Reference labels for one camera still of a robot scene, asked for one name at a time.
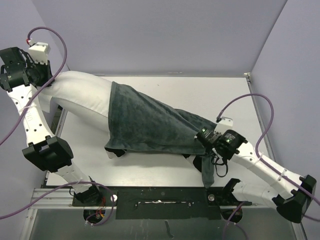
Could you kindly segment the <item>zebra and grey pillowcase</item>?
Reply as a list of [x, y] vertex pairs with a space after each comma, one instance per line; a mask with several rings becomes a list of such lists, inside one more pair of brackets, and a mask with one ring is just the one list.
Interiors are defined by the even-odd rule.
[[154, 152], [194, 155], [200, 161], [205, 188], [214, 183], [211, 156], [195, 139], [203, 128], [214, 130], [216, 123], [191, 112], [173, 108], [129, 85], [111, 84], [108, 129], [104, 148], [118, 157], [127, 152]]

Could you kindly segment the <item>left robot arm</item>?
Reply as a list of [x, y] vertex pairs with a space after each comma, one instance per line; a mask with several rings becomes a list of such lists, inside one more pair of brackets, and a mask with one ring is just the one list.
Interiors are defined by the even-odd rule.
[[103, 198], [99, 187], [73, 162], [70, 145], [52, 133], [36, 95], [53, 77], [48, 52], [48, 46], [43, 43], [28, 51], [18, 47], [2, 49], [0, 86], [22, 117], [27, 144], [22, 150], [24, 157], [38, 169], [57, 174], [70, 183], [78, 201], [95, 206]]

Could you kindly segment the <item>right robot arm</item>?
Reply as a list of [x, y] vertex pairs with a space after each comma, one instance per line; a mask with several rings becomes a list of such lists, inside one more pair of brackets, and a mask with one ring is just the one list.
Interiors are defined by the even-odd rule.
[[236, 163], [268, 184], [260, 186], [233, 178], [222, 192], [227, 204], [238, 201], [268, 206], [297, 224], [306, 216], [315, 195], [317, 181], [314, 177], [301, 176], [255, 152], [254, 146], [232, 129], [220, 134], [204, 127], [194, 138], [224, 164], [228, 161]]

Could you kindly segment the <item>white pillow insert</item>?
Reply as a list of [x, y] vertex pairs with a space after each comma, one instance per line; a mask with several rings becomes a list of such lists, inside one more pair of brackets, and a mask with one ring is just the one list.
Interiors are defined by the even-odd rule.
[[41, 109], [48, 113], [53, 103], [110, 136], [109, 110], [114, 83], [102, 77], [66, 71], [38, 95]]

